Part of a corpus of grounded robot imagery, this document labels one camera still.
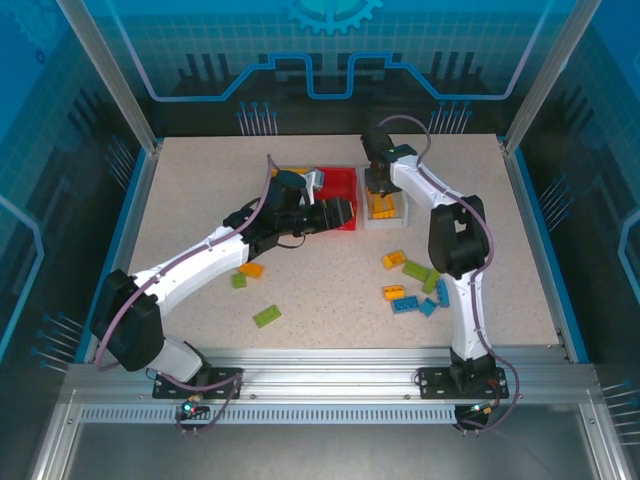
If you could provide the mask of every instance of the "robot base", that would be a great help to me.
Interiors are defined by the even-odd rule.
[[[499,385],[497,394],[500,399],[509,398],[509,387],[504,369],[496,368],[493,374],[487,378],[487,380],[492,379]],[[489,384],[465,394],[460,393],[449,367],[419,368],[415,383],[420,387],[422,400],[493,400],[496,398],[496,390]]]
[[[231,378],[238,373],[242,373],[241,368],[212,368],[209,372],[209,381],[206,382],[206,385],[211,385],[213,383],[222,382],[227,378]],[[231,389],[233,388],[233,383],[229,383],[223,387],[216,388],[214,390],[209,390],[208,392],[203,394],[204,400],[226,400],[231,393]],[[236,393],[231,397],[233,400],[240,398],[240,389],[236,390]],[[185,398],[189,398],[193,395],[194,392],[190,392],[187,390],[183,390],[182,388],[176,387],[173,383],[169,382],[166,378],[161,375],[156,375],[156,379],[153,386],[152,397],[162,400],[184,400]]]

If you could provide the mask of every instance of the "green lego brick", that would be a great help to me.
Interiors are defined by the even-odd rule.
[[[263,310],[259,314],[254,315],[253,319],[255,320],[258,328],[262,328],[265,325],[268,325],[271,322],[273,322],[276,318],[278,318],[281,315],[282,314],[280,313],[280,310],[278,310],[278,307],[276,307],[275,305],[271,305],[266,310]]]
[[[233,288],[244,288],[247,286],[247,276],[244,273],[234,273],[231,276]]]
[[[402,269],[402,273],[415,278],[419,282],[426,282],[427,277],[429,276],[429,269],[416,262],[407,260],[404,264],[404,268]]]
[[[422,286],[422,293],[426,293],[429,295],[436,289],[436,285],[438,284],[438,280],[440,279],[440,273],[434,268],[429,272],[429,276],[424,282]]]

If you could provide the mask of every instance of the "red tray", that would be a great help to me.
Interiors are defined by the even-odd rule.
[[[358,215],[358,195],[356,193],[358,176],[356,169],[318,167],[318,170],[324,173],[324,185],[322,189],[314,193],[314,198],[326,200],[331,197],[342,197],[349,200],[353,206],[353,218],[338,228],[338,230],[354,231],[356,229],[356,218]]]

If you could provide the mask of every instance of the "work surface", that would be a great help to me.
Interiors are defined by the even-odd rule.
[[[417,151],[421,135],[394,136]],[[189,248],[262,191],[266,154],[281,166],[367,164],[356,135],[167,138],[155,173],[130,272],[144,270]],[[434,135],[425,157],[452,189],[482,198],[495,240],[495,259],[484,275],[489,338],[496,345],[557,343],[522,220],[493,135]],[[256,259],[259,280],[234,290],[232,272],[187,298],[165,319],[165,333],[197,347],[377,348],[449,345],[452,311],[438,308],[394,315],[382,287],[421,285],[381,258],[403,250],[430,266],[429,212],[410,201],[410,226],[308,236],[302,248],[275,248]],[[283,239],[296,244],[298,239]],[[258,329],[253,315],[277,305],[282,316]]]

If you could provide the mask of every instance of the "gear logo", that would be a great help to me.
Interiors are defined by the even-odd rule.
[[[376,7],[382,7],[382,0],[287,0],[285,8],[289,20],[297,20],[301,28],[333,35],[336,30],[344,34],[349,27],[360,28],[362,19],[373,18]]]
[[[29,41],[46,50],[58,31],[55,0],[0,0],[0,12],[10,12]]]

